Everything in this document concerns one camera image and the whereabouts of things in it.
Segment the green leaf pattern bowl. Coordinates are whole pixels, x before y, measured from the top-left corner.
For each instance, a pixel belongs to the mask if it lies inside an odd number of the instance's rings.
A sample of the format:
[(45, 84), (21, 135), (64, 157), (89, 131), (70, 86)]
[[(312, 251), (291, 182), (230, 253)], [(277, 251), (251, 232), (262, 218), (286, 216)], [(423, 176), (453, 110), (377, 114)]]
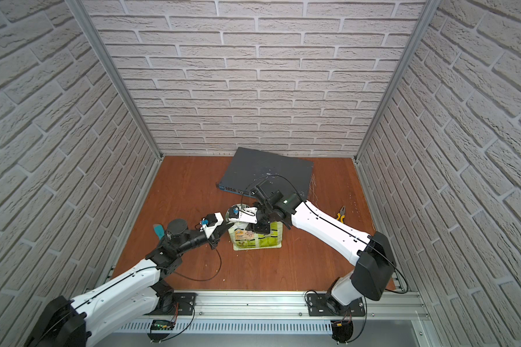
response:
[(230, 223), (250, 223), (256, 217), (256, 213), (245, 204), (236, 204), (228, 209), (225, 221)]

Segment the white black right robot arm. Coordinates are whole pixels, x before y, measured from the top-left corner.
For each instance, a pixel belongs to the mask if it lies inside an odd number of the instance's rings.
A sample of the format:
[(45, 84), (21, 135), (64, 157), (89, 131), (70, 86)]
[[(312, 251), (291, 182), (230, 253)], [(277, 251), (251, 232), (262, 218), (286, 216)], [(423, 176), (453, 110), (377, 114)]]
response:
[(372, 301), (382, 298), (396, 269), (385, 235), (379, 232), (371, 235), (351, 228), (296, 193), (285, 197), (281, 192), (266, 196), (257, 191), (253, 196), (263, 218), (308, 232), (340, 253), (353, 266), (351, 272), (337, 279), (327, 291), (329, 307), (342, 308), (362, 297)]

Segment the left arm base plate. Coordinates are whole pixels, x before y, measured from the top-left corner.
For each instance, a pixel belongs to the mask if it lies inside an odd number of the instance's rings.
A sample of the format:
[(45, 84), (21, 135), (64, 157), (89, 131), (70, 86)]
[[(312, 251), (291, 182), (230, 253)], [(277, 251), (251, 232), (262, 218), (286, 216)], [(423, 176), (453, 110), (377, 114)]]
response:
[(155, 310), (150, 312), (149, 315), (192, 316), (196, 297), (197, 293), (195, 292), (167, 294), (159, 299)]

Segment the green oats bag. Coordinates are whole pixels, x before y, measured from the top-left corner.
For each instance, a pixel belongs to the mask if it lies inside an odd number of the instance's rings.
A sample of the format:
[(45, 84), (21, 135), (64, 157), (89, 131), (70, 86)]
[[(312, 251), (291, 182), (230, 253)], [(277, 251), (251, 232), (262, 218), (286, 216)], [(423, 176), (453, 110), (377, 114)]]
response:
[(268, 234), (256, 234), (244, 223), (234, 224), (229, 229), (230, 240), (234, 251), (278, 249), (282, 247), (283, 224), (270, 224)]

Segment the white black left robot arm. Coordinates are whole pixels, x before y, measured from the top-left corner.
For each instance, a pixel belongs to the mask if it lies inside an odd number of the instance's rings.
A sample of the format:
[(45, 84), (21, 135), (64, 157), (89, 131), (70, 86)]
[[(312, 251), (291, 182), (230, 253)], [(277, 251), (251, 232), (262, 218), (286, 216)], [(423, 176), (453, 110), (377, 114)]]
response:
[(72, 299), (50, 301), (33, 327), (26, 346), (95, 346), (124, 324), (159, 310), (177, 313), (174, 289), (165, 281), (182, 256), (205, 244), (212, 249), (232, 227), (219, 213), (207, 215), (198, 230), (179, 218), (156, 224), (159, 243), (130, 270)]

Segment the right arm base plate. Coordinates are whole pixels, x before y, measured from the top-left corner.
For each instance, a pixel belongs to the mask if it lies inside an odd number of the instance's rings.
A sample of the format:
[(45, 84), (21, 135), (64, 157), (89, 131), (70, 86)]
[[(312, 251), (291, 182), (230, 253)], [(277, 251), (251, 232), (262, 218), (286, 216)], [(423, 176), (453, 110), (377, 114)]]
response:
[(366, 306), (362, 298), (353, 300), (348, 305), (340, 304), (330, 294), (307, 291), (304, 301), (310, 317), (353, 317), (366, 316)]

